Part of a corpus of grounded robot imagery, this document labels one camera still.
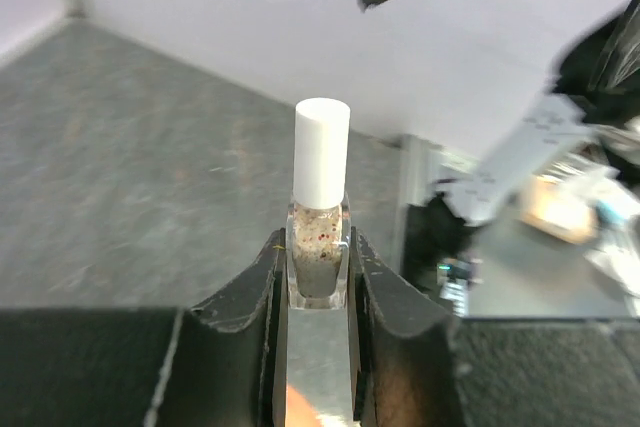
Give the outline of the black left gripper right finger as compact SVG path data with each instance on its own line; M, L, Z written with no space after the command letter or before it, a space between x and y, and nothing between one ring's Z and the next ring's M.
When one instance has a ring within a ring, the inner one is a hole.
M464 318L351 234L352 410L363 426L635 426L635 319Z

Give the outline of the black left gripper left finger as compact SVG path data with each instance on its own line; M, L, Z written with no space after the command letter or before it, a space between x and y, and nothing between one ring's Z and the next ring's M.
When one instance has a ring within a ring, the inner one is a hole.
M5 308L5 426L281 426L284 234L194 307Z

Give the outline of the nail polish bottle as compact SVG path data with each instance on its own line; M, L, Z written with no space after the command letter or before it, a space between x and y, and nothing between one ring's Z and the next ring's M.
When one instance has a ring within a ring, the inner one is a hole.
M346 305L351 214L344 198L330 209L289 205L286 234L286 277L289 307L339 310Z

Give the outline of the white nail polish cap brush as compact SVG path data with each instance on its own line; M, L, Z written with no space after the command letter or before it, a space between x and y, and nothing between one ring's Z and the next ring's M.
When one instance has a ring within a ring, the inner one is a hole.
M342 101L309 98L295 108L293 198L330 209L344 197L351 110Z

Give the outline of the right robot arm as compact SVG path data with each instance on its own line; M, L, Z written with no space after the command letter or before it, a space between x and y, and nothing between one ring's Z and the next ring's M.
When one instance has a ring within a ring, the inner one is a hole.
M637 316L639 0L429 3L478 38L420 36L446 126L401 140L394 270L465 316Z

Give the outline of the mannequin hand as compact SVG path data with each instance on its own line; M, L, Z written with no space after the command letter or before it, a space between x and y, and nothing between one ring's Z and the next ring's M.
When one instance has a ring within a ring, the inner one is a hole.
M347 427L337 416L320 414L291 384L286 388L286 427Z

